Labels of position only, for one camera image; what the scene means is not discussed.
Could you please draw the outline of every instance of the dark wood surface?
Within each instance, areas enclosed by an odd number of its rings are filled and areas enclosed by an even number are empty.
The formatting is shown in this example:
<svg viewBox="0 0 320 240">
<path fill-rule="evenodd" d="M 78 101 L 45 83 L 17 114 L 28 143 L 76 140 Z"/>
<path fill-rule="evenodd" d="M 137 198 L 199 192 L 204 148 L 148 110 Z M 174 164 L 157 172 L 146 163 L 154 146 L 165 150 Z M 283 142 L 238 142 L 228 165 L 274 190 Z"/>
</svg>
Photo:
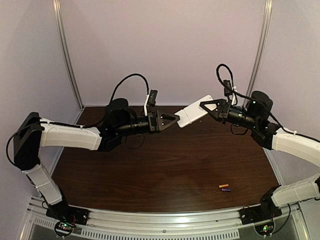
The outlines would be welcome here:
<svg viewBox="0 0 320 240">
<path fill-rule="evenodd" d="M 157 108 L 175 113 L 182 107 Z M 87 107 L 78 123 L 95 123 L 103 114 L 103 107 Z M 135 147 L 142 139 L 131 136 L 127 144 Z M 175 124 L 146 135 L 139 149 L 124 143 L 111 152 L 65 148 L 53 179 L 72 205 L 166 213 L 257 204 L 278 184 L 263 149 L 249 133 L 232 135 L 229 125 L 209 116 L 185 128 Z M 232 191 L 221 192 L 222 184 Z"/>
</svg>

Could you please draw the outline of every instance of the light purple wall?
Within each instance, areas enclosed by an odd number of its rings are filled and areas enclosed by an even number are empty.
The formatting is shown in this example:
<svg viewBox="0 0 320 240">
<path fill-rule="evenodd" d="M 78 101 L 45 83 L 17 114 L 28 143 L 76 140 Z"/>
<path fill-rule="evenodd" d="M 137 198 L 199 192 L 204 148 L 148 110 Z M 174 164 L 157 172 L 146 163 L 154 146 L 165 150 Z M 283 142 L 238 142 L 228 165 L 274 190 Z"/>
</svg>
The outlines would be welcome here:
<svg viewBox="0 0 320 240">
<path fill-rule="evenodd" d="M 5 145 L 32 111 L 74 122 L 79 110 L 60 47 L 52 0 L 0 0 L 0 239 L 16 239 L 34 193 L 5 155 Z M 58 148 L 40 157 L 50 170 Z"/>
<path fill-rule="evenodd" d="M 272 112 L 291 130 L 320 139 L 320 2 L 273 1 L 270 32 L 255 89 L 273 100 Z M 311 163 L 272 151 L 285 184 L 319 172 Z M 301 203 L 312 240 L 320 239 L 320 203 Z"/>
<path fill-rule="evenodd" d="M 158 105 L 186 105 L 223 97 L 216 67 L 228 64 L 246 93 L 265 1 L 68 0 L 61 8 L 75 78 L 87 106 L 105 105 L 116 84 L 141 73 L 159 90 Z M 145 100 L 141 79 L 118 97 Z"/>
</svg>

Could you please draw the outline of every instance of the black wire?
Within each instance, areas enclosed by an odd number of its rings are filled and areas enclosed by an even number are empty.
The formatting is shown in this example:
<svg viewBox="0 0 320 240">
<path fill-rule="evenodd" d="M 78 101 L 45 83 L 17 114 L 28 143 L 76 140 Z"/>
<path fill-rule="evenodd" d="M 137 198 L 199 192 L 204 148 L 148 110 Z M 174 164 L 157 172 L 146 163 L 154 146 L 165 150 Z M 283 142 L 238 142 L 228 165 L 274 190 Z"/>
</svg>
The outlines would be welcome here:
<svg viewBox="0 0 320 240">
<path fill-rule="evenodd" d="M 289 214 L 288 214 L 288 217 L 286 218 L 286 220 L 284 221 L 284 223 L 282 224 L 282 226 L 275 232 L 272 233 L 272 235 L 278 233 L 285 225 L 286 223 L 288 222 L 289 218 L 290 218 L 290 215 L 291 215 L 291 207 L 290 207 L 290 204 L 288 204 L 288 207 L 289 207 Z"/>
<path fill-rule="evenodd" d="M 145 136 L 142 136 L 142 137 L 143 137 L 143 139 L 142 139 L 142 142 L 141 142 L 141 144 L 139 146 L 136 146 L 136 147 L 128 146 L 128 143 L 127 143 L 128 136 L 125 136 L 124 143 L 125 143 L 125 145 L 127 146 L 128 149 L 132 149 L 132 150 L 139 149 L 145 143 Z"/>
<path fill-rule="evenodd" d="M 297 135 L 297 136 L 304 137 L 304 138 L 307 138 L 307 139 L 310 139 L 310 140 L 313 140 L 313 141 L 316 141 L 316 142 L 320 143 L 320 140 L 318 140 L 318 139 L 316 139 L 316 138 L 314 138 L 314 137 L 307 136 L 307 135 L 304 135 L 304 134 L 301 134 L 301 133 L 296 133 L 296 134 L 295 134 L 295 133 L 292 132 L 292 131 L 286 130 L 286 129 L 284 128 L 284 126 L 278 121 L 278 119 L 272 114 L 272 112 L 271 112 L 260 100 L 254 99 L 254 98 L 252 98 L 252 97 L 249 97 L 249 96 L 246 96 L 246 95 L 243 95 L 243 94 L 240 94 L 240 93 L 234 91 L 233 89 L 229 88 L 226 84 L 224 84 L 224 82 L 223 82 L 223 81 L 221 80 L 221 78 L 220 78 L 219 69 L 220 69 L 221 67 L 225 67 L 225 68 L 229 71 L 229 74 L 230 74 L 230 77 L 231 77 L 231 81 L 233 81 L 234 76 L 233 76 L 230 68 L 229 68 L 227 65 L 225 65 L 224 63 L 219 64 L 215 71 L 216 71 L 216 76 L 217 76 L 219 82 L 222 84 L 222 86 L 224 86 L 224 87 L 225 87 L 226 89 L 228 89 L 230 92 L 232 92 L 233 94 L 235 94 L 235 95 L 237 95 L 237 96 L 239 96 L 239 97 L 241 97 L 241 98 L 244 98 L 244 99 L 247 99 L 247 100 L 250 100 L 250 101 L 256 101 L 256 102 L 260 103 L 260 104 L 263 106 L 263 108 L 270 114 L 270 117 L 271 117 L 271 118 L 280 126 L 280 128 L 281 128 L 284 132 L 286 132 L 287 134 Z"/>
<path fill-rule="evenodd" d="M 49 209 L 48 207 L 45 207 L 45 206 L 44 206 L 44 203 L 47 204 L 46 201 L 43 201 L 43 202 L 41 203 L 42 207 L 43 207 L 44 209 Z"/>
<path fill-rule="evenodd" d="M 47 123 L 46 121 L 37 121 L 37 122 L 34 122 L 34 123 L 31 123 L 29 125 L 26 125 L 24 126 L 23 128 L 19 129 L 18 131 L 16 131 L 14 134 L 11 135 L 11 137 L 9 137 L 8 141 L 6 142 L 6 146 L 5 146 L 5 154 L 6 154 L 6 158 L 9 160 L 9 162 L 16 167 L 15 163 L 11 160 L 10 156 L 9 156 L 9 144 L 11 142 L 11 140 L 17 135 L 19 134 L 20 132 L 22 132 L 23 130 L 25 129 L 28 129 L 30 128 L 31 126 L 33 125 L 36 125 L 36 124 L 45 124 Z"/>
<path fill-rule="evenodd" d="M 235 125 L 234 125 L 234 124 L 231 124 L 231 125 L 230 125 L 230 131 L 231 131 L 231 133 L 232 133 L 233 135 L 244 136 L 244 135 L 247 134 L 247 132 L 248 132 L 248 130 L 249 130 L 249 128 L 247 128 L 246 130 L 244 130 L 244 132 L 234 133 L 234 131 L 233 131 L 233 129 L 232 129 L 233 126 L 235 126 Z"/>
<path fill-rule="evenodd" d="M 231 84 L 232 84 L 232 88 L 235 87 L 235 83 L 234 83 L 234 76 L 233 75 L 230 75 L 231 76 Z M 235 97 L 235 104 L 234 105 L 238 105 L 238 98 L 237 98 L 237 95 L 235 94 L 234 95 Z"/>
<path fill-rule="evenodd" d="M 110 99 L 109 104 L 110 104 L 110 103 L 112 102 L 112 100 L 114 99 L 118 87 L 119 87 L 125 80 L 127 80 L 128 78 L 131 78 L 131 77 L 133 77 L 133 76 L 138 76 L 138 77 L 140 77 L 140 78 L 142 78 L 142 79 L 144 80 L 145 86 L 146 86 L 146 94 L 147 94 L 147 95 L 149 94 L 149 84 L 148 84 L 147 79 L 146 79 L 144 76 L 142 76 L 141 74 L 139 74 L 139 73 L 132 73 L 132 74 L 126 76 L 124 79 L 122 79 L 122 80 L 115 86 L 115 89 L 113 90 L 113 93 L 112 93 L 112 96 L 111 96 L 111 99 Z"/>
<path fill-rule="evenodd" d="M 142 79 L 144 80 L 145 86 L 146 86 L 146 94 L 147 94 L 147 95 L 149 94 L 149 84 L 148 84 L 148 80 L 147 80 L 143 75 L 141 75 L 141 74 L 139 74 L 139 73 L 132 73 L 132 74 L 126 76 L 124 79 L 122 79 L 122 80 L 115 86 L 109 104 L 113 101 L 118 87 L 120 87 L 120 85 L 121 85 L 125 80 L 127 80 L 128 78 L 131 78 L 131 77 L 133 77 L 133 76 L 138 76 L 138 77 L 140 77 L 140 78 L 142 78 Z M 106 115 L 104 115 L 103 118 L 100 119 L 98 122 L 96 122 L 96 123 L 94 123 L 94 124 L 90 124 L 90 125 L 83 126 L 82 128 L 88 129 L 88 128 L 96 127 L 96 126 L 98 126 L 99 124 L 101 124 L 105 119 L 106 119 Z"/>
</svg>

